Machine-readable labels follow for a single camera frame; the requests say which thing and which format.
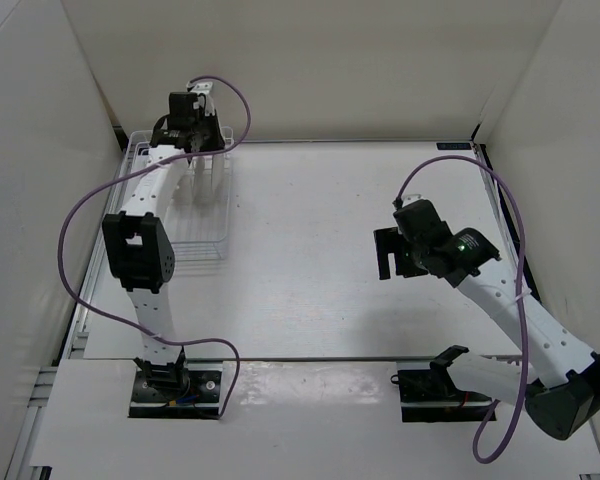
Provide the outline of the white plate green rim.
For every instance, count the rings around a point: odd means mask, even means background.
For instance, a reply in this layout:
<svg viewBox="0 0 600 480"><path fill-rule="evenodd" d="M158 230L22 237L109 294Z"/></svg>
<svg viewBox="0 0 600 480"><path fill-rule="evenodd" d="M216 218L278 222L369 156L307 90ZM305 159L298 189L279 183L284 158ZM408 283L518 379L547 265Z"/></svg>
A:
<svg viewBox="0 0 600 480"><path fill-rule="evenodd" d="M215 201L221 192L224 183L225 155L216 154L211 157L211 194L210 198Z"/></svg>

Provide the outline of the white plate orange pattern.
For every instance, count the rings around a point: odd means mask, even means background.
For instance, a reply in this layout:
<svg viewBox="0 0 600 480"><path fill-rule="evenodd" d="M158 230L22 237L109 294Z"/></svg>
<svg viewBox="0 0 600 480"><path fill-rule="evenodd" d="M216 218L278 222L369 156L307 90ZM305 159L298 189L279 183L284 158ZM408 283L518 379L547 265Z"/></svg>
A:
<svg viewBox="0 0 600 480"><path fill-rule="evenodd" d="M201 184L204 179L204 171L206 167L206 160L204 157L196 158L192 163L193 173L191 180L191 194L193 202L196 202L201 188Z"/></svg>

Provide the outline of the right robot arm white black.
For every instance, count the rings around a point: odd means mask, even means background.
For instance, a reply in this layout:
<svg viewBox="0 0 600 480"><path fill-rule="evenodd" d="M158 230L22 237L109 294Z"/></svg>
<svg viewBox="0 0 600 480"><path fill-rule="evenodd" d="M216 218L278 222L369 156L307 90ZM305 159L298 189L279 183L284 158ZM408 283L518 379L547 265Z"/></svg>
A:
<svg viewBox="0 0 600 480"><path fill-rule="evenodd" d="M432 393L461 391L520 404L545 434L566 440L600 411L600 353L579 340L524 293L498 249L478 230L451 232L434 205L418 199L374 231L378 275L446 281L477 305L519 348L518 364L452 345L429 364Z"/></svg>

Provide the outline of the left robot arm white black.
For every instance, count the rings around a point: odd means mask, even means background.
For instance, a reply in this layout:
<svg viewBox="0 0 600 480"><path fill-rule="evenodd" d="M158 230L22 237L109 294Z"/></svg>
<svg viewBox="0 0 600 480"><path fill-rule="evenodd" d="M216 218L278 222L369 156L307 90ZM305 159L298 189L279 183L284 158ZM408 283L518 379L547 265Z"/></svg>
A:
<svg viewBox="0 0 600 480"><path fill-rule="evenodd" d="M212 205L224 183L226 145L209 81L169 96L169 111L156 122L140 175L119 212L102 221L109 267L144 328L143 354L135 363L149 387L166 400L188 394L183 347L172 345L174 323L168 283L176 254L163 220L178 187L186 201Z"/></svg>

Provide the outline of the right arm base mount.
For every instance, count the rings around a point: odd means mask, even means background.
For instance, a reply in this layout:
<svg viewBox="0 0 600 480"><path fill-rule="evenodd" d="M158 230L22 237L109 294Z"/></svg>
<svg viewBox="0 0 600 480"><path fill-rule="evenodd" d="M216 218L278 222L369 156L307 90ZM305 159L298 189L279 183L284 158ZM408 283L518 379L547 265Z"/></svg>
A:
<svg viewBox="0 0 600 480"><path fill-rule="evenodd" d="M483 394L458 389L447 369L467 347L452 345L427 361L396 363L391 383L398 387L403 423L481 422L493 400Z"/></svg>

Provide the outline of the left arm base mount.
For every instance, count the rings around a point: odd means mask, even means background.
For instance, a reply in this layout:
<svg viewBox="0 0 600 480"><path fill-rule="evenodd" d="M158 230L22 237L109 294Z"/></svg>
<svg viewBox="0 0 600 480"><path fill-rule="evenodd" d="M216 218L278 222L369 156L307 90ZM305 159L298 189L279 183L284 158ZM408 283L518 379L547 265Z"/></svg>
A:
<svg viewBox="0 0 600 480"><path fill-rule="evenodd" d="M128 417L133 419L218 420L222 367L214 364L153 365L134 360L136 371Z"/></svg>

